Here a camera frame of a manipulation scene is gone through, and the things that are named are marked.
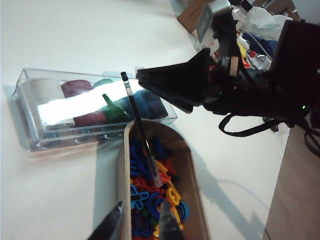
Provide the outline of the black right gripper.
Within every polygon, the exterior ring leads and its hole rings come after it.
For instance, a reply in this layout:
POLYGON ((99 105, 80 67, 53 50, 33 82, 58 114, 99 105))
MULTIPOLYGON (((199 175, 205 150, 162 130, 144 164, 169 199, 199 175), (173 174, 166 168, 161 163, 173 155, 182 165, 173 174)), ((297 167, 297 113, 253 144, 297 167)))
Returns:
POLYGON ((298 87, 286 89, 267 72, 249 71, 251 80, 239 76, 215 76, 206 89, 207 96, 197 97, 207 85, 210 49, 203 48, 187 62, 142 68, 136 79, 143 88, 159 95, 185 113, 203 107, 216 115, 270 117, 296 125, 313 107, 310 91, 298 87))

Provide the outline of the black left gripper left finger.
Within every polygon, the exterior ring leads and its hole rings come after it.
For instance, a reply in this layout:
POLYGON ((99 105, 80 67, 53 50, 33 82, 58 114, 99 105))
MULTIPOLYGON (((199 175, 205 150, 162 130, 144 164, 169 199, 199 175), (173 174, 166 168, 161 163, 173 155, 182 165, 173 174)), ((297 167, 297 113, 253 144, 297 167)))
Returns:
POLYGON ((124 216, 124 204, 119 201, 96 227, 88 240, 119 240, 124 216))

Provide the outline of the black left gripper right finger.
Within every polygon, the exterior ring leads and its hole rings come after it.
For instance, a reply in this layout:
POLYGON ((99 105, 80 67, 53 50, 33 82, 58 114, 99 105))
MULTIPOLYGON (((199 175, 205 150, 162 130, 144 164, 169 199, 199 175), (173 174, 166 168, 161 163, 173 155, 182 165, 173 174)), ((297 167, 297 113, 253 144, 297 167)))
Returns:
POLYGON ((159 239, 160 240, 184 240, 185 239, 182 231, 180 230, 178 222, 170 209, 170 205, 166 201, 164 201, 160 207, 159 239))

